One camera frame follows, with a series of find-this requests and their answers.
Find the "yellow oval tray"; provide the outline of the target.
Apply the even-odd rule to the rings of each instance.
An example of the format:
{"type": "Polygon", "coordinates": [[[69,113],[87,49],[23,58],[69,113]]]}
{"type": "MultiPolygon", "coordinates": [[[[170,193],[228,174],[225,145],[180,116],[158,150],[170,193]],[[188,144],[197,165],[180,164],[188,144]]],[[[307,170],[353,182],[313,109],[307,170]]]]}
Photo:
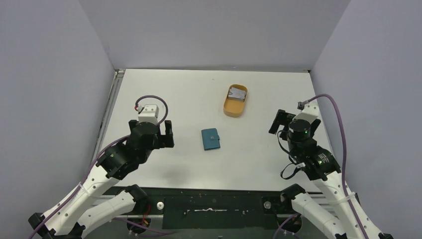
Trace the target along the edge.
{"type": "MultiPolygon", "coordinates": [[[[229,89],[231,87],[236,87],[238,89],[245,90],[245,91],[247,91],[247,94],[248,94],[248,89],[243,85],[233,84],[229,87],[229,89]]],[[[224,101],[224,104],[223,104],[223,112],[226,116],[238,118],[243,114],[243,111],[244,111],[244,108],[245,108],[245,105],[246,105],[247,95],[246,95],[246,98],[245,98],[244,101],[239,101],[239,100],[228,98],[227,97],[228,91],[227,91],[226,98],[225,98],[225,101],[224,101]]]]}

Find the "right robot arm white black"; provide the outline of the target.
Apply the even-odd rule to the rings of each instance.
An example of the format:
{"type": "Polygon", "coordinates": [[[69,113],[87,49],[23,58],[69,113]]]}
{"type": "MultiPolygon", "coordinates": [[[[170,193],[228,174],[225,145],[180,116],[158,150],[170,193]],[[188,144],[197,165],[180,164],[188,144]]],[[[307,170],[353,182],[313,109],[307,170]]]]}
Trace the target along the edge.
{"type": "Polygon", "coordinates": [[[299,213],[329,239],[391,239],[391,234],[382,232],[369,219],[356,194],[342,180],[334,156],[313,138],[320,122],[316,108],[302,110],[298,115],[278,110],[269,133],[288,143],[283,151],[295,165],[295,171],[306,174],[334,213],[324,209],[299,184],[281,191],[281,209],[299,213]]]}

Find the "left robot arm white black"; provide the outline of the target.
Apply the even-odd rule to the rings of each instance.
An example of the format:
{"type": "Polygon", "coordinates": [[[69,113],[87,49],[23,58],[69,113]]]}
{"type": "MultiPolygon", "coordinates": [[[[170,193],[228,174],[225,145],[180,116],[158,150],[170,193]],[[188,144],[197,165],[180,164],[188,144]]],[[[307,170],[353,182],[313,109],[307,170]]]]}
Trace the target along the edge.
{"type": "Polygon", "coordinates": [[[108,189],[147,161],[151,152],[174,147],[172,122],[160,124],[130,120],[130,134],[106,146],[91,163],[89,172],[64,199],[44,213],[34,213],[28,219],[33,233],[43,239],[82,239],[92,230],[116,216],[147,209],[147,195],[136,184],[125,187],[112,199],[93,206],[108,189]]]}

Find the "blue leather card holder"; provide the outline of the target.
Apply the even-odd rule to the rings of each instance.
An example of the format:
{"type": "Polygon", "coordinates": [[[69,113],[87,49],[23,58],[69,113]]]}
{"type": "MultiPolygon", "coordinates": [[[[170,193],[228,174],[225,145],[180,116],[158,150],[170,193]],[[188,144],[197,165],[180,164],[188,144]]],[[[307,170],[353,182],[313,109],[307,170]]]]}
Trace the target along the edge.
{"type": "Polygon", "coordinates": [[[205,151],[220,148],[220,138],[216,128],[202,129],[201,135],[205,151]]]}

